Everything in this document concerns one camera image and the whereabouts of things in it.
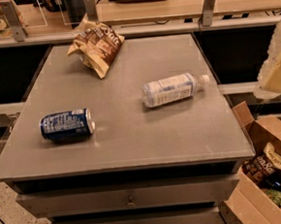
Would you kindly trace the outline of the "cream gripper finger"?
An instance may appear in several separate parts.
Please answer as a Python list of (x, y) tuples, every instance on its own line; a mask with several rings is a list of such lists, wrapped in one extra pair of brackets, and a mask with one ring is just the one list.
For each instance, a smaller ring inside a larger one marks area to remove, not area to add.
[(276, 24), (270, 45), (268, 58), (258, 73), (254, 95), (257, 99), (275, 99), (281, 95), (281, 20)]

